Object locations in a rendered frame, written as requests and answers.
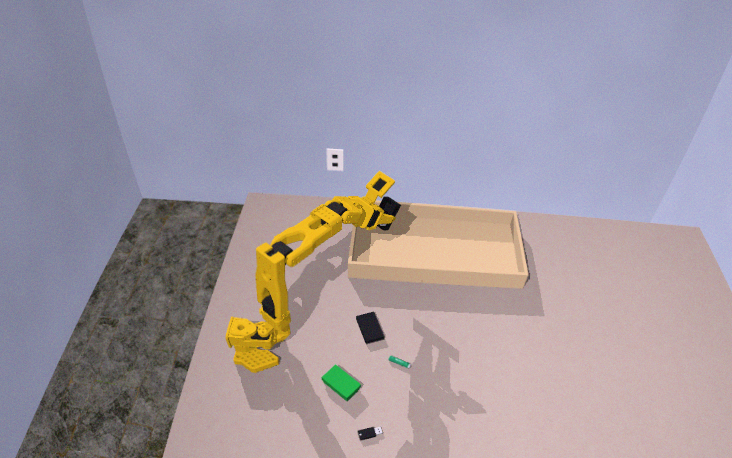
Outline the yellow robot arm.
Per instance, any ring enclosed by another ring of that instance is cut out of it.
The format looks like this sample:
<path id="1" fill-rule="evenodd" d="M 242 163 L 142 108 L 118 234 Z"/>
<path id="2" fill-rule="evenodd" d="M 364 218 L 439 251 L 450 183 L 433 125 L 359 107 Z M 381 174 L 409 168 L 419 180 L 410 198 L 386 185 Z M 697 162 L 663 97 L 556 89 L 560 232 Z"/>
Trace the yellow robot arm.
<path id="1" fill-rule="evenodd" d="M 342 223 L 358 224 L 362 212 L 359 203 L 335 196 L 296 226 L 276 235 L 271 245 L 264 243 L 256 248 L 257 301 L 262 305 L 259 312 L 266 322 L 254 324 L 248 319 L 233 317 L 228 338 L 236 350 L 235 364 L 243 365 L 252 373 L 279 365 L 279 358 L 268 349 L 283 342 L 291 333 L 285 265 L 293 267 L 312 254 L 316 247 L 342 230 Z M 286 245 L 297 241 L 303 242 L 294 251 Z"/>

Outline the black usb flash drive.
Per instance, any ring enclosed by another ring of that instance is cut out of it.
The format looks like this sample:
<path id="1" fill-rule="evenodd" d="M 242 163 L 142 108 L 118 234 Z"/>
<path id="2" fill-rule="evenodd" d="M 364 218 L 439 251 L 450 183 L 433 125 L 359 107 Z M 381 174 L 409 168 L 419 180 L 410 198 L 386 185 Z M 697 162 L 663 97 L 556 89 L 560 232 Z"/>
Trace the black usb flash drive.
<path id="1" fill-rule="evenodd" d="M 376 435 L 379 435 L 379 434 L 382 434 L 380 427 L 378 427 L 378 428 L 370 427 L 370 428 L 358 430 L 358 435 L 359 435 L 360 441 L 369 439 L 369 438 L 374 438 L 374 437 L 376 437 Z"/>

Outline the green cylinder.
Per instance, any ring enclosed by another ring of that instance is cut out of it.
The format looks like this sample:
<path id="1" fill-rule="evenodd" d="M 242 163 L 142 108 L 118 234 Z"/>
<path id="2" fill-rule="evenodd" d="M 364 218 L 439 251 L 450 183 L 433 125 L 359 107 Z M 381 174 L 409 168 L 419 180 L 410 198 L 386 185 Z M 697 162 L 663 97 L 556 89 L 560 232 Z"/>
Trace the green cylinder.
<path id="1" fill-rule="evenodd" d="M 403 360 L 401 360 L 401 359 L 398 359 L 398 358 L 396 358 L 396 357 L 393 357 L 393 356 L 390 356 L 390 357 L 389 357 L 389 361 L 391 361 L 391 362 L 394 362 L 394 363 L 396 363 L 396 364 L 399 364 L 399 365 L 401 365 L 401 366 L 404 366 L 404 367 L 406 367 L 406 368 L 408 368 L 408 369 L 409 369 L 409 368 L 411 367 L 411 364 L 410 364 L 410 363 L 408 363 L 408 362 L 405 362 L 405 361 L 403 361 Z"/>

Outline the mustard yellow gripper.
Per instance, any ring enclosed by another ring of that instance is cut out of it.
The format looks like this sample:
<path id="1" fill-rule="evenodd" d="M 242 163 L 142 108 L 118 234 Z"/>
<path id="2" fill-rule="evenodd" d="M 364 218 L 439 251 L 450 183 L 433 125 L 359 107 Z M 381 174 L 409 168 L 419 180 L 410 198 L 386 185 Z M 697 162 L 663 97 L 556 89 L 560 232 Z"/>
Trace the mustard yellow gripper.
<path id="1" fill-rule="evenodd" d="M 365 197 L 348 196 L 349 199 L 359 203 L 363 210 L 358 224 L 353 223 L 352 225 L 372 230 L 376 229 L 378 224 L 390 224 L 395 221 L 396 218 L 393 215 L 384 214 L 383 209 L 373 204 L 377 197 L 382 198 L 394 183 L 395 180 L 379 171 L 366 185 L 368 192 Z"/>

